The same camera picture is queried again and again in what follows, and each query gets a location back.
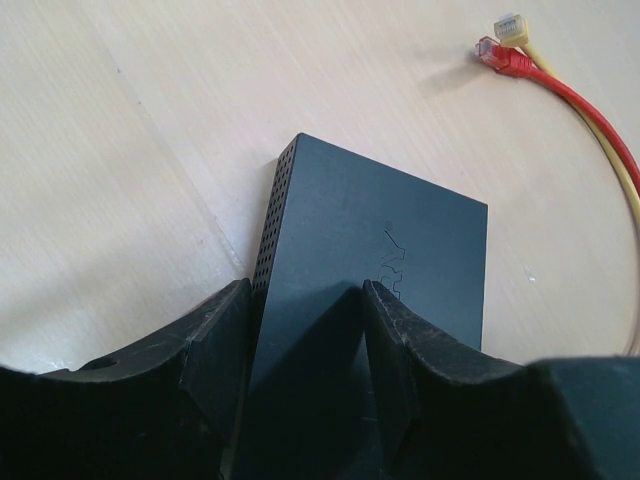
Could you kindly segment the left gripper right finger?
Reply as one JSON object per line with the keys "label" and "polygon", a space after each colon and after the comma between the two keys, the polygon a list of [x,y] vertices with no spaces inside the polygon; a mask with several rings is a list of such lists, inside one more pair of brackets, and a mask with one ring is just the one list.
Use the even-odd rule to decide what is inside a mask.
{"label": "left gripper right finger", "polygon": [[363,286],[363,318],[390,477],[638,477],[637,358],[517,365],[461,343],[375,281]]}

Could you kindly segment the black network switch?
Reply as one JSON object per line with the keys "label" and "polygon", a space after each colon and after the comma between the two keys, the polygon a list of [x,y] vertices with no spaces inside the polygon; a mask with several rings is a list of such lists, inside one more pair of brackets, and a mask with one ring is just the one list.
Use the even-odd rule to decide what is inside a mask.
{"label": "black network switch", "polygon": [[471,347],[488,208],[318,138],[278,158],[252,280],[235,479],[380,479],[361,288],[382,283]]}

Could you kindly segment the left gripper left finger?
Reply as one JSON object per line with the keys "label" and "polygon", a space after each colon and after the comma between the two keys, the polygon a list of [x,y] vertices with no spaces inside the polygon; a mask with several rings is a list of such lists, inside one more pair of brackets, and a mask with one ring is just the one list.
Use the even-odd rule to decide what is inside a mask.
{"label": "left gripper left finger", "polygon": [[234,431],[251,285],[80,369],[1,371],[5,479],[214,479]]}

